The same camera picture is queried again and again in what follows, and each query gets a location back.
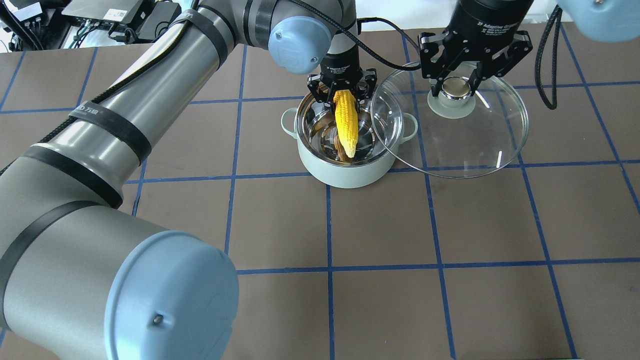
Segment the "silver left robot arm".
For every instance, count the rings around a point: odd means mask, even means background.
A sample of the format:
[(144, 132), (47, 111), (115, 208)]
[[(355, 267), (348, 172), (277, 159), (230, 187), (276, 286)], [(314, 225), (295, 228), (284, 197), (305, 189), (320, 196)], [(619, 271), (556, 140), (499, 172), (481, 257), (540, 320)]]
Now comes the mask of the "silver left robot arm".
[(354, 0), (197, 0), (108, 89), (1, 172), (1, 328), (62, 360), (220, 360), (224, 251), (119, 210), (122, 187), (238, 44), (310, 73)]

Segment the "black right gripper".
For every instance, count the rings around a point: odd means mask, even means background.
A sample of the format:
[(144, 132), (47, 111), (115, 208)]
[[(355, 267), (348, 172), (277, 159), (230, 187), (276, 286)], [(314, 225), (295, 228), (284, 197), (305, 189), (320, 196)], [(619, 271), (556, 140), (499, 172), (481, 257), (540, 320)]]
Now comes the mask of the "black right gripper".
[(475, 63), (468, 80), (470, 95), (491, 77), (502, 78), (533, 50), (530, 35), (519, 26), (532, 0), (458, 0), (441, 34), (419, 36), (423, 79), (437, 98), (444, 80), (462, 63)]

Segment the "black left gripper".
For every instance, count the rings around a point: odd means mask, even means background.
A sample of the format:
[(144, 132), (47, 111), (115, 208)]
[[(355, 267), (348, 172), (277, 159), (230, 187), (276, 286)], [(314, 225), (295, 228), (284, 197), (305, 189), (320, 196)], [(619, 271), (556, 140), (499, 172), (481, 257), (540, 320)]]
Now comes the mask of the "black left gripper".
[(361, 68), (358, 48), (340, 54), (327, 54), (320, 62), (320, 74), (309, 75), (307, 87), (317, 103), (323, 104), (330, 113), (336, 110), (333, 96), (336, 91), (350, 91), (354, 98), (354, 109), (360, 112), (362, 103), (370, 100), (377, 86), (377, 70)]

